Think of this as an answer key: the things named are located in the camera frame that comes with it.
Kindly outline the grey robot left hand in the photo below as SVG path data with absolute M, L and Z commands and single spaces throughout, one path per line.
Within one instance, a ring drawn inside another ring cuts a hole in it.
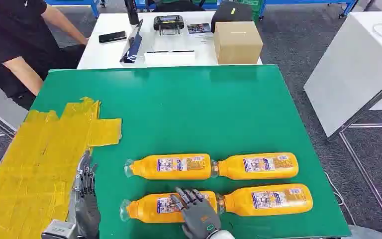
M 101 214 L 95 190 L 96 167 L 91 165 L 91 152 L 80 158 L 70 194 L 69 221 L 75 224 L 75 239 L 98 239 Z

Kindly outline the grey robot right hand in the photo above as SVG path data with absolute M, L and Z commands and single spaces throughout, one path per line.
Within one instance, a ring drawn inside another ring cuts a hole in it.
M 175 190 L 170 198 L 182 214 L 182 230 L 188 238 L 208 239 L 220 231 L 220 218 L 200 191 L 179 187 Z

